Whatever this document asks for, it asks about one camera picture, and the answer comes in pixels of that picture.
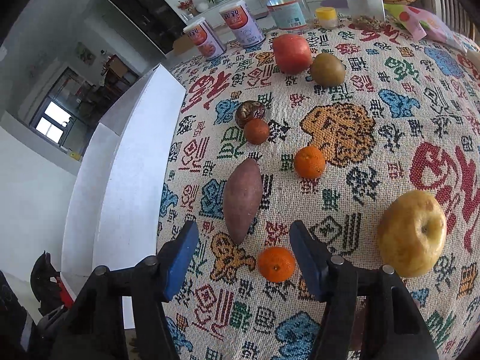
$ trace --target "metal bolt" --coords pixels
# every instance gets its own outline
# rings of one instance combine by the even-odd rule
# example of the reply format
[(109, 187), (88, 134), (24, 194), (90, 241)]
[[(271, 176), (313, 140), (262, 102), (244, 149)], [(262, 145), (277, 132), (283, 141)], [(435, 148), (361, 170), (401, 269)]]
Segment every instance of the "metal bolt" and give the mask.
[(157, 263), (157, 256), (148, 256), (143, 259), (146, 266), (154, 266)]
[(387, 275), (391, 275), (393, 272), (395, 272), (395, 269), (393, 269), (393, 266), (391, 265), (384, 265), (382, 269)]
[(342, 256), (335, 255), (330, 258), (330, 261), (333, 262), (336, 266), (340, 266), (344, 263), (345, 260)]
[(104, 266), (104, 265), (99, 265), (97, 268), (94, 269), (94, 273), (97, 275), (97, 276), (102, 276), (106, 271), (107, 271), (107, 267)]

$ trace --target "patterned tablecloth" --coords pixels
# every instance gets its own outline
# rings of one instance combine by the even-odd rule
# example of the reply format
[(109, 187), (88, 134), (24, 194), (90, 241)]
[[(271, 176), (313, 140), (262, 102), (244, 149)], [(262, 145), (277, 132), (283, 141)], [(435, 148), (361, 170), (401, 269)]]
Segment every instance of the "patterned tablecloth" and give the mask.
[[(304, 35), (314, 55), (332, 53), (346, 67), (342, 86), (323, 88), (308, 72), (279, 71), (272, 41), (280, 33), (273, 28), (258, 47), (232, 42), (213, 62), (195, 57), (173, 69), (187, 96), (169, 154), (157, 247), (186, 220), (200, 231), (181, 291), (165, 304), (181, 359), (306, 359), (324, 305), (312, 299), (298, 267), (289, 280), (270, 283), (256, 269), (257, 256), (273, 245), (291, 250), (287, 233), (301, 219), (333, 253), (378, 268), (379, 218), (412, 189), (436, 196), (448, 234), (435, 267), (405, 284), (440, 358), (456, 358), (480, 322), (480, 73), (458, 50), (415, 43), (393, 23), (375, 33), (342, 19), (333, 31)], [(267, 109), (271, 135), (260, 146), (247, 143), (234, 121), (245, 100)], [(293, 170), (296, 151), (308, 144), (324, 147), (327, 167), (317, 180)], [(247, 157), (258, 162), (263, 197), (236, 246), (222, 192)]]

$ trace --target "wooden chair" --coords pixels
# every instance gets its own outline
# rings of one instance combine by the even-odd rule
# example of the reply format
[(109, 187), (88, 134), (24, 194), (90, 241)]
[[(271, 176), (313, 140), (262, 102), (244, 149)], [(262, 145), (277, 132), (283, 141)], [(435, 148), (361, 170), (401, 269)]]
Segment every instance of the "wooden chair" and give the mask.
[(475, 25), (458, 0), (422, 0), (425, 8), (440, 17), (450, 30), (475, 40)]

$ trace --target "red apple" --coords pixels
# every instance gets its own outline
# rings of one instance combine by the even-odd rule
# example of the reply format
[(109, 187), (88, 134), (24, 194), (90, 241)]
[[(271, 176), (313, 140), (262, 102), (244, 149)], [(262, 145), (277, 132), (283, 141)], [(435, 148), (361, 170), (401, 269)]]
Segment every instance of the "red apple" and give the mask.
[(275, 62), (284, 73), (299, 74), (314, 61), (308, 42), (300, 35), (280, 35), (273, 40), (272, 47)]

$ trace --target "kiwi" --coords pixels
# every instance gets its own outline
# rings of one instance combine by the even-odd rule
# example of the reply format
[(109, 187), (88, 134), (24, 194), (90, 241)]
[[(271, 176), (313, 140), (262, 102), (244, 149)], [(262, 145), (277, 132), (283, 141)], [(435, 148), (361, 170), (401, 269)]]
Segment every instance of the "kiwi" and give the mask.
[(321, 86), (339, 86), (345, 80), (345, 67), (336, 56), (329, 52), (323, 52), (313, 60), (310, 74), (313, 80)]

